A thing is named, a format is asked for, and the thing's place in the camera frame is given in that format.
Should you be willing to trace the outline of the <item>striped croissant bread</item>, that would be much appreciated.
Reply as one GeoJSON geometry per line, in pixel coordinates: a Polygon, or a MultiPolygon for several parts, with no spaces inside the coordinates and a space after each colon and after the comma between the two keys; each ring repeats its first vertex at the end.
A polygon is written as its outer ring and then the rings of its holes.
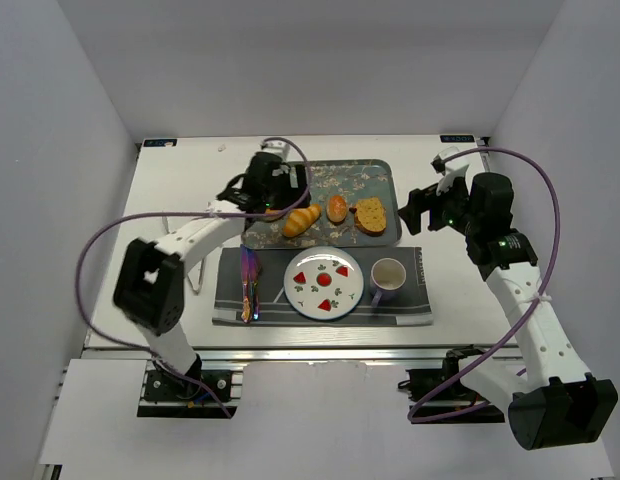
{"type": "Polygon", "coordinates": [[[294,238],[307,231],[321,216],[322,207],[311,204],[308,207],[291,210],[282,229],[286,238],[294,238]]]}

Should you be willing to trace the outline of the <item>round shell-shaped bun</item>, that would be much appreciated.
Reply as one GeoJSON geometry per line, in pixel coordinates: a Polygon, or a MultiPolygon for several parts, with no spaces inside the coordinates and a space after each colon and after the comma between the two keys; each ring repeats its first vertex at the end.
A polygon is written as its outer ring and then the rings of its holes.
{"type": "Polygon", "coordinates": [[[342,196],[333,195],[328,199],[326,205],[326,215],[331,223],[342,223],[345,220],[348,211],[348,205],[342,196]]]}

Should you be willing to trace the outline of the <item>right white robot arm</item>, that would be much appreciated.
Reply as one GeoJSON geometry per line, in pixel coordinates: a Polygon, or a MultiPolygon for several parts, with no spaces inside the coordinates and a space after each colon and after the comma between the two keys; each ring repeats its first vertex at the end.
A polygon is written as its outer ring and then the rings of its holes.
{"type": "Polygon", "coordinates": [[[597,441],[618,401],[609,379],[598,379],[571,346],[528,240],[512,227],[514,190],[504,175],[481,173],[471,183],[457,177],[410,192],[399,216],[412,234],[450,227],[462,234],[467,253],[500,304],[525,364],[517,375],[487,351],[451,350],[442,364],[442,382],[408,413],[411,423],[428,422],[418,410],[439,393],[457,386],[476,392],[500,410],[517,443],[526,450],[597,441]]]}

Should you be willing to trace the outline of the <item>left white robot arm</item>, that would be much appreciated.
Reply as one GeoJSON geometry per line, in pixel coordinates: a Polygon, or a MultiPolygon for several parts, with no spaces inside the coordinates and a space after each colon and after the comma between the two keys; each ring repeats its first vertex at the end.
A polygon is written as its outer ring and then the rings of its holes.
{"type": "Polygon", "coordinates": [[[310,179],[308,161],[292,165],[284,153],[266,148],[203,213],[171,234],[128,245],[113,303],[141,332],[175,383],[187,387],[201,379],[201,359],[180,325],[187,274],[255,220],[307,205],[310,179]]]}

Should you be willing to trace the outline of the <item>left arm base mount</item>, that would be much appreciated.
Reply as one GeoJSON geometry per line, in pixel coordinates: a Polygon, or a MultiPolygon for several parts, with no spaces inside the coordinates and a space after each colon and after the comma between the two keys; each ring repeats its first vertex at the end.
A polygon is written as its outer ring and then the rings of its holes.
{"type": "Polygon", "coordinates": [[[147,362],[139,394],[139,418],[229,419],[238,407],[243,383],[240,367],[228,363],[204,365],[200,382],[205,384],[224,405],[229,415],[203,387],[170,374],[147,362]]]}

